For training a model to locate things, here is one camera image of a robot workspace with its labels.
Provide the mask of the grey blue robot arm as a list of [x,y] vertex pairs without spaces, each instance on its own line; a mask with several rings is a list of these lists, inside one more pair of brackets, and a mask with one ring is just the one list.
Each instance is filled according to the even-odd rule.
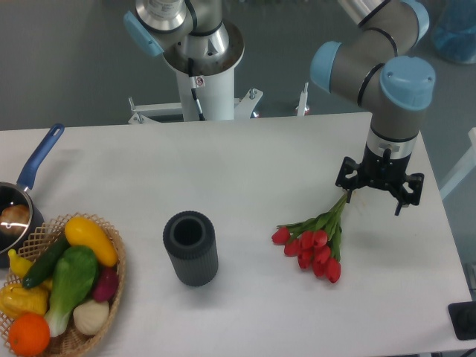
[[[312,59],[310,78],[372,118],[361,163],[345,158],[336,184],[347,193],[362,187],[385,190],[399,208],[418,205],[424,176],[406,170],[436,74],[408,50],[425,35],[428,13],[417,1],[343,1],[341,6],[361,35],[349,46],[324,43]],[[234,97],[242,34],[223,17],[220,1],[137,1],[123,23],[144,53],[163,56],[176,73],[186,121],[251,115]]]

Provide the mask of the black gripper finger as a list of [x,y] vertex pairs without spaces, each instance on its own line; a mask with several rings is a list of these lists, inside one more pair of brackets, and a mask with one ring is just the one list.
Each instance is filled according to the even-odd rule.
[[335,185],[345,191],[346,203],[350,203],[353,191],[368,185],[364,164],[357,163],[348,156],[344,157]]
[[420,203],[425,175],[414,173],[404,176],[389,184],[391,195],[397,200],[395,215],[398,216],[401,209],[409,205],[417,206]]

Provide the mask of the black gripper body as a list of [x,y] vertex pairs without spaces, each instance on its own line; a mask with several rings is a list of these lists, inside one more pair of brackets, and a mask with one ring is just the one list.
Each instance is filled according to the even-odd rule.
[[391,158],[391,150],[375,154],[368,145],[358,169],[358,186],[372,187],[379,190],[403,191],[406,169],[411,155],[404,158]]

